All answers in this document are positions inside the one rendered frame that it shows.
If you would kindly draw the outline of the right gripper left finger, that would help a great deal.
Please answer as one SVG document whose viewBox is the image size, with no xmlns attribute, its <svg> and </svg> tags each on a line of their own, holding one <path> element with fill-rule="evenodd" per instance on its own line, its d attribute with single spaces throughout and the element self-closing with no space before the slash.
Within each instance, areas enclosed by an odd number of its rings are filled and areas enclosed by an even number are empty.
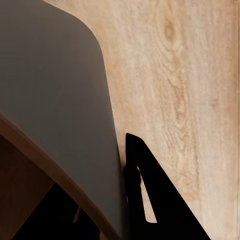
<svg viewBox="0 0 240 240">
<path fill-rule="evenodd" d="M 12 240 L 100 240 L 100 229 L 55 183 Z"/>
</svg>

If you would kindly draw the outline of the trash can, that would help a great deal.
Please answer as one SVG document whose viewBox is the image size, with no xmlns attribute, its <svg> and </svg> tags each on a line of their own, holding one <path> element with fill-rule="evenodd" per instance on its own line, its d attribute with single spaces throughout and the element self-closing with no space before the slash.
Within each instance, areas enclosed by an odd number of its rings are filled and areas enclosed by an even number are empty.
<svg viewBox="0 0 240 240">
<path fill-rule="evenodd" d="M 0 0 L 0 240 L 57 183 L 100 229 L 131 240 L 104 57 L 91 29 L 44 0 Z"/>
</svg>

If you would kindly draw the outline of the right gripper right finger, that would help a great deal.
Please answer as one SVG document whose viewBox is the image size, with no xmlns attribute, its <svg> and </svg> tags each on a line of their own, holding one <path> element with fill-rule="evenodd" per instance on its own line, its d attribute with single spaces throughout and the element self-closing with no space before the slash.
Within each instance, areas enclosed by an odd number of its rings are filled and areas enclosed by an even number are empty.
<svg viewBox="0 0 240 240">
<path fill-rule="evenodd" d="M 125 135 L 131 240 L 211 240 L 145 142 Z M 146 221 L 141 173 L 157 223 Z"/>
</svg>

